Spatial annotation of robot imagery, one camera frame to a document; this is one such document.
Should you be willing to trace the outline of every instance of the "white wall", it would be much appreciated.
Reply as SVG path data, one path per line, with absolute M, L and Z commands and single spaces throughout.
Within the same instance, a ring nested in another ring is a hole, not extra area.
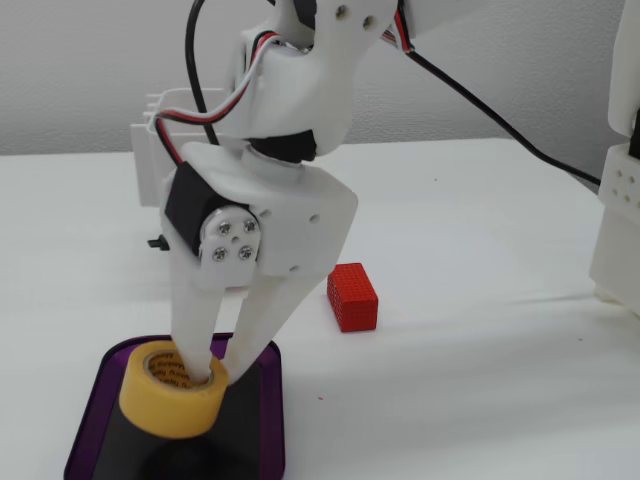
M 0 154 L 128 150 L 146 92 L 186 86 L 191 0 L 3 0 Z M 598 173 L 619 139 L 607 125 L 611 49 L 623 0 L 488 0 L 418 51 L 553 155 Z M 220 85 L 230 43 L 265 0 L 209 0 L 197 53 Z M 356 83 L 351 142 L 503 135 L 380 43 Z

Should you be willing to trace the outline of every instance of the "electrical wire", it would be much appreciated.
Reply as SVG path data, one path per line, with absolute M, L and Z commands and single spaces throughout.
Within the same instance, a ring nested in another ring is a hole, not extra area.
M 172 120 L 179 123 L 186 123 L 188 125 L 212 125 L 225 118 L 242 99 L 242 96 L 246 92 L 249 83 L 257 71 L 257 67 L 260 64 L 262 57 L 268 50 L 268 47 L 275 43 L 279 43 L 280 40 L 280 37 L 274 32 L 268 31 L 259 35 L 258 41 L 255 42 L 255 49 L 249 70 L 246 72 L 234 92 L 216 109 L 210 112 L 196 113 L 182 108 L 172 108 L 163 110 L 156 115 L 154 120 L 156 131 L 160 137 L 162 145 L 167 150 L 169 157 L 171 157 L 171 160 L 176 164 L 176 166 L 182 163 L 182 158 L 171 141 L 171 136 L 164 125 L 164 120 Z
M 493 120 L 496 124 L 498 124 L 503 130 L 505 130 L 514 140 L 516 140 L 520 145 L 522 145 L 529 153 L 536 156 L 538 159 L 543 162 L 556 167 L 560 170 L 563 170 L 571 175 L 575 175 L 578 178 L 586 180 L 594 185 L 600 186 L 601 180 L 598 177 L 595 177 L 589 173 L 583 172 L 582 170 L 572 167 L 564 162 L 556 160 L 555 158 L 547 155 L 538 149 L 533 143 L 531 143 L 524 135 L 522 135 L 515 127 L 513 127 L 507 120 L 505 120 L 502 116 L 500 116 L 495 110 L 493 110 L 489 105 L 480 100 L 476 95 L 471 93 L 467 88 L 465 88 L 462 84 L 454 80 L 444 71 L 440 70 L 433 63 L 429 62 L 426 58 L 422 57 L 418 52 L 415 51 L 413 45 L 409 40 L 407 24 L 404 18 L 404 11 L 401 6 L 398 8 L 395 17 L 395 28 L 398 32 L 398 36 L 400 37 L 400 42 L 396 38 L 396 35 L 391 33 L 389 30 L 385 31 L 382 35 L 382 39 L 393 45 L 396 48 L 401 48 L 403 52 L 415 62 L 417 65 L 431 73 L 438 80 L 441 80 L 450 88 L 455 90 L 459 95 L 461 95 L 465 100 L 470 102 L 473 106 L 478 108 L 482 113 L 488 116 L 491 120 Z
M 198 68 L 196 67 L 196 55 L 195 55 L 195 38 L 196 38 L 196 24 L 198 23 L 198 17 L 200 16 L 200 10 L 204 5 L 205 0 L 195 0 L 191 7 L 191 13 L 189 14 L 189 20 L 187 21 L 187 34 L 185 38 L 185 59 L 187 62 L 187 73 L 189 75 L 189 84 L 191 85 L 191 91 L 193 92 L 193 99 L 196 102 L 196 108 L 199 112 L 204 113 L 207 111 L 207 104 L 204 101 L 204 95 L 202 94 L 202 87 L 200 86 L 200 79 L 198 78 Z M 216 132 L 211 125 L 204 125 L 204 131 L 207 134 L 209 143 L 212 145 L 220 145 Z

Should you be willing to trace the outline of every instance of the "white robotic arm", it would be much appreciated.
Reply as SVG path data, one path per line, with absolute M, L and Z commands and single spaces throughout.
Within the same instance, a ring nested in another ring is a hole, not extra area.
M 482 3 L 406 0 L 408 33 L 416 36 Z M 186 166 L 179 165 L 167 179 L 162 203 L 163 233 L 172 256 L 172 336 L 194 381 L 209 375 L 209 340 L 227 289 L 243 287 L 248 292 L 224 359 L 235 381 L 334 268 L 357 198 L 323 170 L 301 162 L 333 151 L 344 140 L 351 125 L 355 69 L 386 35 L 397 6 L 397 0 L 278 0 L 265 23 L 242 32 L 230 91 L 246 78 L 263 32 L 276 32 L 281 43 L 294 48 L 272 47 L 263 53 L 255 78 L 220 124 L 227 136 L 246 141 L 245 149 L 238 153 L 185 145 L 180 154 Z M 640 0 L 628 0 L 614 54 L 610 122 L 629 137 L 640 107 L 638 25 Z M 628 146 L 612 152 L 607 168 L 614 170 L 614 180 L 624 177 L 624 188 L 640 188 L 640 163 L 628 155 Z M 183 181 L 186 187 L 178 185 Z M 188 182 L 199 182 L 203 195 L 215 199 L 214 207 L 209 205 L 206 214 L 187 227 L 199 232 L 197 238 L 185 233 L 176 220 L 179 215 L 168 214 L 171 206 L 188 206 L 184 197 L 194 188 Z M 592 275 L 603 290 L 640 313 L 640 300 L 627 300 L 640 299 L 637 288 L 627 285 L 621 291 L 610 281 L 619 272 L 611 252 L 621 251 L 614 241 L 626 225 L 621 218 L 635 225 L 634 245 L 640 243 L 640 193 L 632 202 L 630 193 L 618 184 L 608 185 L 606 178 L 603 188 L 601 198 L 614 212 L 605 216 L 605 224 L 615 224 L 603 226 L 603 232 L 614 234 L 603 234 Z M 627 250 L 625 255 L 637 261 L 626 262 L 624 280 L 640 285 L 640 255 L 631 247 Z

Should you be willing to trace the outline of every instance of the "yellow tape roll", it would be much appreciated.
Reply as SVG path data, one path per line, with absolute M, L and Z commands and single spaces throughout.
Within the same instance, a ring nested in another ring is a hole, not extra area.
M 136 427 L 158 437 L 197 437 L 215 423 L 229 383 L 215 357 L 211 373 L 208 383 L 194 385 L 173 342 L 145 343 L 129 357 L 120 409 Z

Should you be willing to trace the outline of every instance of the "red block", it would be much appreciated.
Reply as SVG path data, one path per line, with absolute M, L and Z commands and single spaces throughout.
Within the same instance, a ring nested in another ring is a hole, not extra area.
M 361 264 L 336 266 L 329 275 L 327 295 L 343 333 L 376 329 L 378 296 Z

